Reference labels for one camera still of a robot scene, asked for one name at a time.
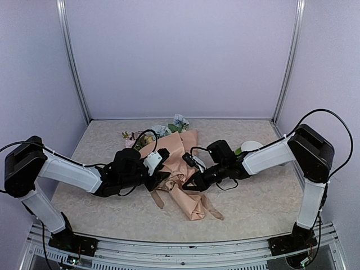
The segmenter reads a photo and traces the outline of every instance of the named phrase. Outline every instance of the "crumpled cloth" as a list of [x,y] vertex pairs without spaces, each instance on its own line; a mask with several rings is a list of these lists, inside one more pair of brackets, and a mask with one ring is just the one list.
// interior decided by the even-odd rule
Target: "crumpled cloth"
[[[158,140],[156,149],[166,148],[170,152],[170,156],[164,161],[164,168],[161,170],[162,172],[169,172],[170,176],[161,182],[157,189],[169,192],[173,200],[192,221],[203,219],[205,209],[217,219],[224,220],[223,215],[212,206],[205,194],[182,190],[182,184],[195,172],[195,168],[187,166],[182,159],[185,152],[189,152],[192,146],[197,146],[196,130],[180,134],[175,132]],[[141,157],[146,157],[153,148],[154,142],[142,148],[140,150]],[[151,196],[158,207],[164,207],[164,202],[156,190],[152,191]]]

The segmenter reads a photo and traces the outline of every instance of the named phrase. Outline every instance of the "marble table surface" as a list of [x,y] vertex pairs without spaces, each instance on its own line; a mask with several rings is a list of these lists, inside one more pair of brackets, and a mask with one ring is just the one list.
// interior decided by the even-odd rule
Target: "marble table surface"
[[[87,164],[109,163],[124,147],[122,132],[167,123],[171,120],[92,121],[72,158]],[[198,130],[203,147],[223,139],[235,150],[247,140],[266,144],[277,139],[269,121],[262,120],[191,119],[190,129]],[[206,152],[199,157],[207,166],[213,165]],[[224,188],[232,185],[230,180],[222,183]],[[241,180],[236,189],[221,191],[212,185],[205,193],[224,221],[209,213],[203,220],[190,221],[163,191],[159,194],[165,206],[159,209],[144,186],[127,197],[100,198],[60,183],[52,202],[65,213],[75,232],[139,241],[212,242],[290,232],[303,196],[291,164]]]

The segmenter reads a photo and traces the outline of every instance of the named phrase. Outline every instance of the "flower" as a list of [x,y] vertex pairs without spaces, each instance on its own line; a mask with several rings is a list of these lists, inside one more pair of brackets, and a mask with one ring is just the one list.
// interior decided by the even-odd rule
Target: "flower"
[[189,121],[186,120],[186,118],[181,114],[175,114],[174,115],[174,125],[176,125],[178,128],[182,129],[188,129],[189,127]]
[[151,127],[151,129],[153,131],[155,131],[158,138],[163,138],[163,137],[171,134],[171,130],[168,127],[164,126],[164,125],[153,125]]

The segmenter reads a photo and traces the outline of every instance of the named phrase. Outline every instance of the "metal post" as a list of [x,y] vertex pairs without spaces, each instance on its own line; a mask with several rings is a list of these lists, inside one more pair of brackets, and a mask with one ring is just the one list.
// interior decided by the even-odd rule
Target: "metal post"
[[304,9],[305,9],[305,0],[298,0],[294,30],[292,31],[290,53],[289,53],[289,57],[287,59],[285,75],[282,80],[281,92],[280,92],[279,99],[276,104],[274,115],[272,117],[272,121],[275,124],[277,124],[277,122],[279,120],[280,113],[281,113],[282,107],[284,105],[286,92],[289,87],[291,72],[293,71],[293,66],[294,66],[294,62],[295,62],[296,49],[298,47],[298,42],[299,42],[299,37],[300,37],[300,30],[302,27]]
[[69,32],[69,26],[68,26],[68,18],[66,17],[65,0],[56,0],[56,3],[57,3],[58,16],[60,19],[60,25],[61,25],[61,29],[62,29],[62,33],[64,36],[64,41],[65,41],[67,59],[69,60],[70,70],[73,75],[76,94],[77,94],[79,102],[80,102],[83,116],[88,125],[91,121],[91,116],[90,116],[89,108],[88,108],[86,100],[85,100],[84,92],[83,92],[81,84],[80,84],[78,69],[75,64],[73,47],[71,45],[71,38],[70,38],[70,32]]

